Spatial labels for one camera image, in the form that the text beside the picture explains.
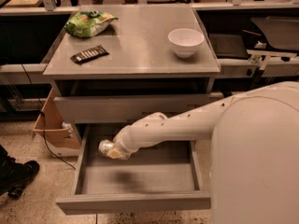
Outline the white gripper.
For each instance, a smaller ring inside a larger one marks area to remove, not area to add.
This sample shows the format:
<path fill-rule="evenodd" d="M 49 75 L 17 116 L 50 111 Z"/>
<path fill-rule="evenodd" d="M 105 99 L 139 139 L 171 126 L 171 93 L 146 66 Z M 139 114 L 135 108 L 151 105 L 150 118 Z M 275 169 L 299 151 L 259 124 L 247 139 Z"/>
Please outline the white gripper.
<path fill-rule="evenodd" d="M 130 131 L 131 131 L 131 127 L 125 126 L 114 137 L 113 142 L 115 147 L 113 147 L 107 153 L 107 156 L 109 158 L 128 160 L 133 153 L 137 152 L 135 143 L 133 142 L 130 136 Z"/>

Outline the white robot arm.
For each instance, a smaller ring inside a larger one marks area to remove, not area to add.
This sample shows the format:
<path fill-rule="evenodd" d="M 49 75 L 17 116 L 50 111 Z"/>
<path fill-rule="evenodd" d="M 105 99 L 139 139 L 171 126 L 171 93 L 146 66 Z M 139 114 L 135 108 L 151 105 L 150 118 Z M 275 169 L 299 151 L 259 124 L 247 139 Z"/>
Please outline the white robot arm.
<path fill-rule="evenodd" d="M 123 128 L 107 155 L 130 157 L 163 141 L 211 136 L 213 224 L 299 224 L 299 83 L 233 95 L 173 118 Z"/>

